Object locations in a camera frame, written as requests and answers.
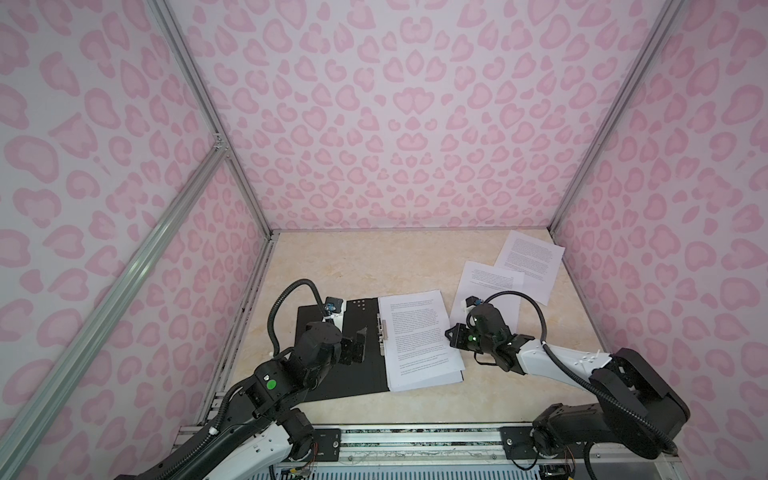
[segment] wire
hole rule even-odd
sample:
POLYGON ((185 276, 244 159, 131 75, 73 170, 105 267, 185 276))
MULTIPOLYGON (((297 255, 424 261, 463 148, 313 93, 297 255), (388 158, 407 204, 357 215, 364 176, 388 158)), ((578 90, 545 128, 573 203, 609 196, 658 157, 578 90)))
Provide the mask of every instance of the wire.
POLYGON ((544 318, 544 314, 541 312, 541 307, 538 305, 538 303, 536 303, 535 300, 533 300, 530 296, 525 295, 524 293, 515 292, 512 290, 506 290, 503 292, 494 293, 493 295, 488 297, 488 299, 485 302, 488 303, 494 298, 502 295, 520 296, 526 299, 531 305, 533 305, 533 307, 536 309, 536 313, 538 314, 539 323, 541 324, 541 348, 545 351, 549 359, 552 360, 552 362, 560 370, 562 370, 562 372, 566 376, 568 376, 569 379, 576 382, 581 388, 583 388, 584 390, 587 390, 592 395, 610 403, 614 408, 618 409, 620 412, 624 413, 626 416, 630 417, 635 422, 639 423, 646 429, 650 430, 650 432, 653 433, 654 436, 656 436, 656 439, 659 441, 659 443, 662 444, 663 446, 663 448, 661 449, 662 452, 667 453, 669 455, 677 455, 677 445, 675 445, 675 442, 669 437, 669 435, 661 431, 658 427, 656 427, 656 425, 648 422, 643 416, 640 416, 639 414, 633 412, 632 410, 629 410, 627 407, 622 405, 621 402, 616 400, 613 396, 608 395, 602 390, 592 386, 592 384, 589 383, 587 380, 584 380, 576 372, 574 372, 573 370, 565 366, 565 364, 552 352, 552 349, 549 348, 549 345, 546 342, 547 321, 544 318))
MULTIPOLYGON (((515 451, 515 448, 519 447, 520 445, 522 445, 522 444, 520 444, 520 443, 513 443, 512 445, 510 445, 510 447, 509 447, 509 456, 512 456, 512 453, 515 451)), ((527 467, 521 467, 520 465, 518 465, 518 463, 515 461, 514 458, 510 458, 510 460, 512 460, 512 463, 515 464, 515 467, 517 467, 518 469, 522 470, 523 472, 527 472, 528 470, 532 470, 536 466, 536 463, 538 462, 539 454, 536 451, 536 449, 534 449, 534 452, 536 452, 536 457, 533 459, 533 463, 531 463, 527 467)))
POLYGON ((221 424, 224 421, 224 417, 227 415, 227 409, 230 406, 230 400, 234 396, 234 394, 237 392, 237 390, 241 389, 245 383, 250 380, 250 377, 247 377, 245 379, 240 380, 238 383, 235 383, 232 385, 232 387, 227 390, 227 393, 224 394, 224 397, 221 399, 221 405, 219 405, 219 412, 214 417, 213 422, 208 427, 208 435, 203 438, 200 443, 198 443, 193 449, 191 449, 185 456, 179 459, 178 462, 174 463, 170 467, 163 470, 157 477, 155 477, 155 480, 165 480, 166 478, 171 477, 174 473, 176 473, 179 468, 186 465, 192 458, 194 458, 196 455, 199 455, 203 450, 207 448, 207 446, 211 443, 211 441, 216 438, 216 435, 218 435, 221 431, 221 424), (214 435, 210 434, 210 430, 215 429, 217 430, 217 433, 214 435))
POLYGON ((565 452, 563 452, 564 455, 565 455, 565 466, 566 467, 568 467, 568 455, 565 454, 566 452, 571 455, 571 461, 573 462, 573 466, 571 466, 571 477, 574 477, 574 476, 576 476, 576 457, 574 457, 574 453, 571 451, 571 447, 566 445, 565 446, 565 452))
POLYGON ((589 459, 589 451, 592 450, 594 442, 587 442, 584 444, 584 467, 587 469, 589 478, 592 480, 598 480, 598 477, 594 476, 594 470, 592 470, 592 462, 589 459))
POLYGON ((272 347, 275 349, 274 356, 277 356, 280 353, 280 342, 277 340, 277 335, 275 335, 275 316, 277 316, 277 310, 280 309, 280 305, 283 305, 283 302, 291 294, 291 292, 302 285, 307 285, 312 290, 312 294, 315 296, 315 301, 317 302, 317 306, 320 308, 320 312, 324 316, 326 314, 323 301, 320 299, 320 294, 312 280, 302 278, 301 280, 297 280, 286 287, 286 289, 283 290, 283 292, 277 297, 277 300, 275 300, 275 303, 272 305, 272 309, 270 310, 270 314, 266 318, 266 333, 270 336, 270 340, 272 340, 272 347))
POLYGON ((480 360, 478 360, 478 353, 477 352, 475 352, 475 361, 478 363, 478 365, 498 366, 497 363, 481 362, 480 360))
POLYGON ((538 462, 538 456, 533 459, 533 463, 531 463, 529 466, 523 468, 520 465, 518 465, 518 463, 515 460, 512 460, 512 463, 515 464, 515 467, 517 467, 518 470, 522 470, 523 472, 527 472, 528 470, 532 470, 536 466, 536 462, 538 462))

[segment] aluminum frame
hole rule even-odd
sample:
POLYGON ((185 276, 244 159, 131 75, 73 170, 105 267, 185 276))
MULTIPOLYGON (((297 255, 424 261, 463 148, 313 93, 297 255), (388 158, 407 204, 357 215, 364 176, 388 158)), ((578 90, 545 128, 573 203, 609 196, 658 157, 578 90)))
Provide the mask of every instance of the aluminum frame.
POLYGON ((240 302, 240 308, 227 333, 227 340, 224 342, 221 350, 219 362, 214 370, 214 376, 208 384, 205 396, 200 404, 200 411, 195 416, 195 423, 207 421, 207 413, 213 405, 217 392, 227 389, 232 368, 236 365, 235 359, 240 350, 240 344, 243 341, 244 331, 253 314, 253 308, 256 307, 258 294, 261 291, 261 283, 266 275, 266 268, 276 243, 272 238, 265 238, 264 240, 257 264, 254 266, 253 272, 248 279, 243 299, 240 302))
POLYGON ((259 205, 256 192, 248 181, 237 153, 234 149, 231 149, 232 142, 227 136, 227 130, 224 128, 224 125, 216 112, 211 96, 205 87, 203 77, 200 75, 200 71, 197 68, 197 64, 194 61, 191 51, 187 47, 187 43, 184 40, 184 33, 181 31, 174 10, 168 5, 167 0, 146 0, 146 2, 152 11, 157 27, 163 33, 170 47, 170 51, 173 53, 174 58, 176 58, 176 62, 192 90, 192 95, 194 95, 197 99, 197 103, 200 105, 200 112, 205 117, 210 132, 222 144, 223 148, 231 150, 231 158, 229 158, 227 162, 232 168, 235 180, 237 181, 237 186, 240 188, 240 192, 242 192, 243 197, 246 199, 246 204, 248 205, 248 208, 250 208, 251 213, 257 219, 264 236, 268 238, 272 234, 270 225, 266 221, 264 212, 259 205))
MULTIPOLYGON (((501 427, 509 426, 531 427, 531 423, 315 425, 318 428, 341 430, 339 460, 321 462, 316 468, 318 472, 322 472, 338 468, 351 470, 349 467, 379 467, 379 471, 386 472, 391 468, 416 468, 426 465, 511 466, 511 462, 506 459, 499 432, 501 427)), ((199 429, 200 427, 182 427, 174 447, 182 445, 199 429)), ((593 465, 647 465, 644 470, 657 472, 658 478, 687 479, 679 458, 660 455, 654 460, 647 460, 638 457, 623 445, 596 444, 591 450, 590 458, 593 465)), ((541 465, 557 465, 562 462, 562 459, 557 458, 538 459, 538 464, 541 465)), ((583 460, 576 462, 583 465, 583 460)), ((521 459, 518 463, 530 464, 531 460, 521 459)), ((296 463, 281 462, 276 467, 292 465, 296 463)))
POLYGON ((688 0, 667 0, 661 8, 661 13, 656 17, 656 21, 651 27, 650 33, 640 49, 640 53, 637 54, 637 57, 627 73, 626 80, 624 80, 624 83, 621 85, 621 88, 614 99, 614 103, 611 104, 611 108, 608 110, 605 120, 603 120, 592 143, 589 145, 587 153, 584 155, 584 160, 581 162, 581 165, 579 165, 576 174, 565 191, 565 195, 563 195, 562 202, 560 202, 558 209, 552 217, 552 222, 549 224, 549 231, 552 235, 552 240, 554 240, 555 243, 558 242, 557 235, 563 227, 563 220, 568 215, 568 211, 575 202, 577 194, 581 191, 587 176, 600 159, 603 148, 607 143, 607 139, 616 130, 616 127, 624 116, 624 112, 627 111, 631 104, 632 97, 634 97, 637 89, 645 79, 646 73, 648 73, 658 58, 664 44, 677 26, 677 23, 682 20, 682 15, 680 13, 683 11, 687 2, 688 0))
POLYGON ((131 262, 19 412, 0 443, 0 479, 14 480, 127 311, 152 268, 218 171, 228 150, 214 146, 139 246, 131 262))

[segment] paper sheet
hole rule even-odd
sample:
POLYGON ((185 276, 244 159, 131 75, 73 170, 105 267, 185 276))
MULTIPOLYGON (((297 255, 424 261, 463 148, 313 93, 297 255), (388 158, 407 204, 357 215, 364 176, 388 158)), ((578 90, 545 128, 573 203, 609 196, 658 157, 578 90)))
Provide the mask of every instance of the paper sheet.
POLYGON ((445 338, 449 322, 440 290, 382 296, 379 315, 390 390, 464 369, 461 354, 445 338))
POLYGON ((520 291, 547 305, 563 252, 563 247, 513 230, 494 266, 525 273, 525 285, 520 291))
MULTIPOLYGON (((458 282, 456 298, 454 298, 451 308, 451 316, 449 317, 451 326, 456 323, 464 323, 467 320, 462 303, 468 296, 474 295, 480 300, 485 300, 492 294, 503 290, 521 291, 525 282, 528 282, 528 278, 522 272, 512 272, 477 262, 465 263, 462 278, 458 282)), ((504 295, 493 299, 491 303, 502 314, 504 323, 514 333, 518 328, 520 297, 504 295)))
POLYGON ((408 385, 402 385, 398 387, 389 387, 390 392, 405 392, 406 390, 424 389, 429 386, 449 385, 451 383, 459 383, 464 381, 462 371, 446 373, 445 375, 436 376, 435 378, 422 380, 421 382, 409 383, 408 385))

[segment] metal bracket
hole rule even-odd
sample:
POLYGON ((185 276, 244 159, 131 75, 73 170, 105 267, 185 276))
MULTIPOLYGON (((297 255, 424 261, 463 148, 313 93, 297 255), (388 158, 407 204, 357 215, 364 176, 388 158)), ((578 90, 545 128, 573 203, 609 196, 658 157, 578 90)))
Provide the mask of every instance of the metal bracket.
MULTIPOLYGON (((533 460, 538 457, 533 448, 531 427, 501 427, 498 431, 502 434, 502 447, 507 460, 533 460)), ((581 445, 573 444, 568 448, 575 458, 583 458, 581 445)), ((560 453, 554 458, 565 458, 565 454, 560 453)))
POLYGON ((317 462, 338 462, 341 451, 341 429, 315 429, 317 462))

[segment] pink leopard print wall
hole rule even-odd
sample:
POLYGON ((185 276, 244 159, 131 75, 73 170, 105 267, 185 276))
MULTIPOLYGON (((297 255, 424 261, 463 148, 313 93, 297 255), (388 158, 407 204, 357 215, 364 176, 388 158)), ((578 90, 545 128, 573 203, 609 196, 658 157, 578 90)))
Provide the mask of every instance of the pink leopard print wall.
MULTIPOLYGON (((2 435, 213 142, 141 0, 3 2, 0 122, 2 435)), ((22 478, 167 452, 260 244, 222 167, 22 478)))
POLYGON ((612 348, 688 403, 693 480, 768 472, 766 25, 692 2, 558 237, 612 348))
POLYGON ((0 434, 210 150, 141 0, 0 5, 0 434))
POLYGON ((262 241, 222 165, 21 478, 114 478, 167 455, 201 407, 262 241))
POLYGON ((270 225, 548 225, 661 0, 172 0, 270 225))

